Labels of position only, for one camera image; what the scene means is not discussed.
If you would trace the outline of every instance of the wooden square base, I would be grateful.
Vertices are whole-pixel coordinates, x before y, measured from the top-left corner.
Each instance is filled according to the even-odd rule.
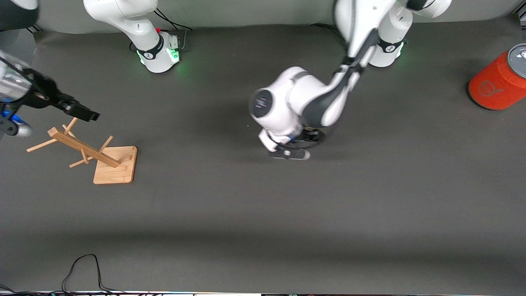
[[[95,184],[122,184],[131,183],[135,173],[137,161],[137,147],[107,147],[102,151],[111,158],[120,161],[120,165],[113,168],[102,161],[97,161],[93,183]]]

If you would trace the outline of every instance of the gray wall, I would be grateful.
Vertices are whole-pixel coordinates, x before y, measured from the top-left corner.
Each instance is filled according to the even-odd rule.
[[[453,0],[436,22],[477,21],[511,13],[522,0]],[[332,0],[159,0],[172,21],[191,27],[332,23]],[[84,10],[82,0],[43,0],[38,24],[63,33],[115,32]],[[155,26],[169,28],[151,13]],[[417,17],[417,22],[430,20]]]

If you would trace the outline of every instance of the table surface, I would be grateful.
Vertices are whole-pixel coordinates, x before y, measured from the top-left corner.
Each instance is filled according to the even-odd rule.
[[[27,139],[0,142],[0,279],[59,288],[99,256],[125,290],[526,293],[526,101],[475,106],[467,81],[521,42],[517,17],[415,24],[390,68],[369,68],[309,161],[269,158],[248,99],[283,70],[328,82],[344,53],[312,26],[200,29],[152,74],[124,34],[40,33],[33,67],[98,111],[77,137],[135,145],[129,185],[46,141],[70,118],[24,108]],[[69,289],[96,289],[82,261]]]

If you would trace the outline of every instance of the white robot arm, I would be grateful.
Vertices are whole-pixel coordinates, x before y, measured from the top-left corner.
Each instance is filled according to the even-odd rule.
[[[428,18],[442,15],[452,0],[403,0],[396,3],[378,29],[380,41],[370,64],[390,66],[400,56],[404,37],[413,24],[413,13]]]
[[[88,14],[123,31],[137,47],[142,64],[153,73],[168,71],[179,62],[176,36],[157,32],[145,17],[157,8],[157,0],[84,0]]]
[[[400,5],[437,15],[447,9],[446,5],[440,5],[444,1],[451,2],[405,0]],[[377,50],[380,22],[386,15],[392,14],[396,5],[397,0],[337,0],[335,22],[348,42],[348,52],[329,85],[303,68],[292,67],[271,85],[252,95],[250,114],[263,127],[259,139],[270,156],[294,160],[310,158],[307,148],[313,145],[301,147],[297,144],[319,144],[324,140],[325,136],[319,129],[333,125],[340,117],[348,93],[353,90]]]

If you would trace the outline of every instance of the gray lid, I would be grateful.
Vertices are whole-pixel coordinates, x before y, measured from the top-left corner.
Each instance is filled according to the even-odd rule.
[[[526,43],[516,45],[508,53],[508,65],[522,78],[526,78]]]

